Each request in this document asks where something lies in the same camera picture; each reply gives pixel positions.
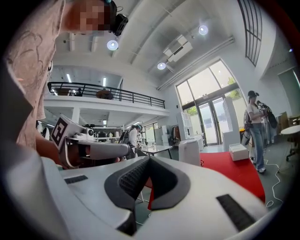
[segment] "woman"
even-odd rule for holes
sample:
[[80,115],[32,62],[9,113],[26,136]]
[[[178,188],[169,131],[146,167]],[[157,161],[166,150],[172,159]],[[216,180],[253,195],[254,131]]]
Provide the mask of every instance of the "woman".
[[258,93],[249,91],[249,105],[247,106],[247,112],[251,120],[250,132],[254,140],[255,145],[255,159],[256,169],[259,173],[266,171],[263,162],[263,131],[262,131],[262,117],[265,113],[256,105],[256,97]]
[[135,158],[135,149],[137,147],[137,133],[142,129],[141,125],[132,125],[128,132],[128,144],[131,147],[131,151],[128,159]]

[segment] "white cable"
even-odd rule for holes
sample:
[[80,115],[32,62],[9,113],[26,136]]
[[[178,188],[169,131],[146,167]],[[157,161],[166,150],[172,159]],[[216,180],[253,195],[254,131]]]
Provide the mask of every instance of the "white cable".
[[[280,179],[279,179],[279,177],[277,176],[277,173],[279,171],[279,166],[277,164],[268,164],[268,160],[266,160],[266,159],[264,161],[266,161],[266,165],[267,166],[274,165],[274,166],[276,166],[278,168],[278,170],[275,173],[275,177],[277,177],[278,182],[275,185],[272,186],[272,191],[273,191],[273,197],[283,203],[283,201],[281,199],[275,197],[275,192],[274,192],[274,187],[281,182]],[[266,208],[269,208],[269,207],[273,206],[273,204],[274,204],[274,201],[272,201],[272,200],[268,201],[267,204],[266,204]]]
[[[266,147],[266,148],[263,149],[263,153],[264,154],[267,152],[267,148],[268,147]],[[279,179],[279,177],[277,176],[277,173],[278,173],[278,171],[279,171],[280,168],[279,168],[279,166],[277,164],[268,164],[268,160],[266,160],[266,159],[264,159],[264,161],[266,161],[266,165],[267,166],[275,165],[278,168],[278,170],[275,173],[275,177],[278,179],[278,182],[275,185],[272,186],[272,191],[273,191],[273,197],[283,203],[283,201],[281,199],[275,197],[275,192],[274,192],[274,187],[281,182],[280,179]],[[266,208],[269,208],[269,207],[273,206],[273,204],[274,204],[273,200],[268,201],[267,204],[266,204]]]

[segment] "pink shirt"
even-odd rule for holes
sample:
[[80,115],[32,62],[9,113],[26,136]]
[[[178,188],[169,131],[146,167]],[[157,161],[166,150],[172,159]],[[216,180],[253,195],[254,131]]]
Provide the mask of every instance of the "pink shirt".
[[65,0],[45,1],[20,27],[7,51],[8,68],[22,78],[19,87],[33,106],[19,133],[17,143],[36,148],[36,120],[44,119],[44,87],[47,72],[55,53],[55,39],[60,32]]

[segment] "tree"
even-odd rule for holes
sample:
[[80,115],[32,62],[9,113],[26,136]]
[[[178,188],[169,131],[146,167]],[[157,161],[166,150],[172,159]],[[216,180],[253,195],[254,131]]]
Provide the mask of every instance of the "tree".
[[[234,80],[234,78],[233,77],[229,77],[228,78],[228,82],[227,82],[227,84],[228,85],[231,85],[231,84],[233,84],[233,83],[235,83],[235,80]],[[240,95],[240,92],[236,89],[236,90],[233,90],[230,94],[229,94],[229,96],[234,100],[234,99],[239,99],[239,98],[241,98],[241,95]]]
[[196,106],[188,108],[187,113],[190,114],[191,116],[197,115],[198,113],[197,113]]

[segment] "glass door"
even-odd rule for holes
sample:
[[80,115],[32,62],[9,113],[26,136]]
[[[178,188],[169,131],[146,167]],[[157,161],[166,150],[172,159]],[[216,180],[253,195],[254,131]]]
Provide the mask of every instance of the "glass door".
[[215,127],[215,121],[213,118],[213,112],[209,103],[205,103],[199,106],[200,116],[204,129],[206,144],[208,146],[218,145],[217,132]]
[[212,101],[212,104],[214,106],[215,116],[216,116],[216,123],[218,127],[218,134],[220,139],[220,144],[223,143],[222,139],[222,132],[229,131],[228,122],[225,114],[225,110],[223,107],[223,98],[219,98]]

